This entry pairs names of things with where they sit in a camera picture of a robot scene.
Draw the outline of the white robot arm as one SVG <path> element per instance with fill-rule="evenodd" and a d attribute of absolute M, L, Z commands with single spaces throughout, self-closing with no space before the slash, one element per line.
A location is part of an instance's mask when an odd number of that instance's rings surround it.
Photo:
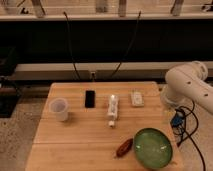
<path fill-rule="evenodd" d="M 213 115 L 213 87 L 205 82 L 208 69 L 203 62 L 192 61 L 169 69 L 161 101 L 169 107 L 179 106 L 185 98 L 196 102 Z"/>

